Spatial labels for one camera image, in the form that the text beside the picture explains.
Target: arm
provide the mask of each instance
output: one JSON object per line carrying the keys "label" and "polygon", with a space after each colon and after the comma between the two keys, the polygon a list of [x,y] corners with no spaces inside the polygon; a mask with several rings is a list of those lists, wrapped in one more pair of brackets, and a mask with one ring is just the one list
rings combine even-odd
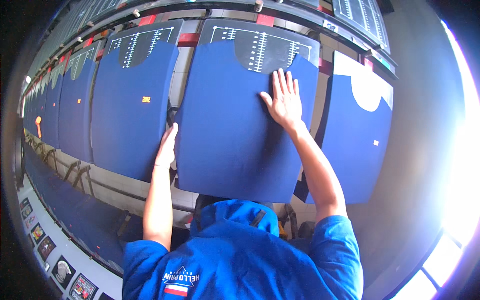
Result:
{"label": "arm", "polygon": [[266,92],[260,96],[273,119],[290,135],[302,161],[307,185],[317,211],[316,222],[334,215],[347,216],[345,198],[332,166],[308,132],[301,119],[301,101],[298,80],[282,69],[273,72],[273,99]]}
{"label": "arm", "polygon": [[178,124],[173,123],[173,126],[163,134],[144,210],[144,240],[156,241],[168,251],[170,251],[173,226],[169,168],[175,158],[173,146],[177,132]]}

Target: bracelet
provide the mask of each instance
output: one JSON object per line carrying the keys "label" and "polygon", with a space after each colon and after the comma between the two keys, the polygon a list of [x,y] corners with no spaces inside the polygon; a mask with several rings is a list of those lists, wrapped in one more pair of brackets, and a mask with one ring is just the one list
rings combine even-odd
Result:
{"label": "bracelet", "polygon": [[161,165],[154,164],[154,165],[153,165],[153,167],[155,168],[155,166],[157,166],[157,167],[161,167],[161,168],[166,168],[167,170],[169,170],[169,169],[170,169],[170,166],[168,166],[168,167],[165,167],[165,166],[161,166]]}

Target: red and white flag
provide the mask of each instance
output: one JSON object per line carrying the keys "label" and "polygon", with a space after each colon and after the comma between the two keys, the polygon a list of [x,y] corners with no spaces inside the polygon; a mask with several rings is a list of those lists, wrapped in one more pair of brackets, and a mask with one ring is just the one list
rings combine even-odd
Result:
{"label": "red and white flag", "polygon": [[188,288],[177,286],[175,284],[167,284],[165,286],[165,292],[168,294],[179,295],[179,296],[187,296]]}

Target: man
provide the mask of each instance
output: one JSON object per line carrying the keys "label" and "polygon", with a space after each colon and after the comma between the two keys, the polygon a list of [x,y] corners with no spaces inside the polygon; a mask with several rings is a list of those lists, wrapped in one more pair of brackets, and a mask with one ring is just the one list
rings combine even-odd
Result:
{"label": "man", "polygon": [[273,119],[290,135],[316,208],[310,250],[278,237],[275,213],[261,204],[211,204],[192,222],[191,238],[170,251],[169,171],[178,125],[162,138],[144,211],[144,240],[125,249],[123,299],[360,299],[363,272],[345,199],[330,163],[301,120],[299,83],[273,72]]}

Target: framed poster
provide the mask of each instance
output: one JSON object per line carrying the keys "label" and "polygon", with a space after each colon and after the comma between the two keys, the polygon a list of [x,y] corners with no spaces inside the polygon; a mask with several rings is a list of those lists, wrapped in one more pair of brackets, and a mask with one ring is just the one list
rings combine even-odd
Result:
{"label": "framed poster", "polygon": [[105,294],[105,293],[102,293],[100,295],[100,298],[98,298],[98,300],[114,300],[112,297],[110,297],[109,295]]}
{"label": "framed poster", "polygon": [[30,241],[32,248],[35,248],[35,243],[33,242],[32,237],[29,234],[27,234],[27,238]]}
{"label": "framed poster", "polygon": [[25,220],[28,217],[28,215],[31,214],[32,212],[33,212],[33,209],[32,209],[32,206],[30,204],[25,206],[25,209],[22,211],[23,220]]}
{"label": "framed poster", "polygon": [[40,245],[37,248],[38,253],[42,257],[43,261],[47,260],[47,257],[50,255],[50,252],[52,252],[53,249],[55,249],[57,245],[52,241],[50,237],[46,237],[43,239],[43,241],[40,243]]}
{"label": "framed poster", "polygon": [[59,286],[57,286],[57,284],[55,283],[55,281],[53,281],[52,277],[49,277],[48,278],[48,286],[50,286],[50,288],[53,290],[53,292],[55,293],[55,296],[57,296],[57,299],[60,299],[63,292],[61,291],[61,289],[59,288]]}
{"label": "framed poster", "polygon": [[67,289],[70,280],[75,274],[75,269],[71,264],[67,262],[65,257],[60,256],[57,263],[53,266],[52,275],[57,280],[58,283],[64,288]]}
{"label": "framed poster", "polygon": [[97,290],[97,286],[80,273],[70,289],[69,296],[73,300],[92,300]]}
{"label": "framed poster", "polygon": [[37,223],[31,230],[33,239],[35,242],[38,244],[40,241],[43,239],[45,236],[45,232],[43,231],[43,228],[40,226],[40,223]]}
{"label": "framed poster", "polygon": [[24,220],[25,226],[27,227],[28,230],[32,229],[32,225],[37,222],[36,220],[36,215],[35,214],[30,214],[27,219]]}
{"label": "framed poster", "polygon": [[29,204],[28,198],[23,199],[22,202],[20,202],[20,210],[23,210]]}

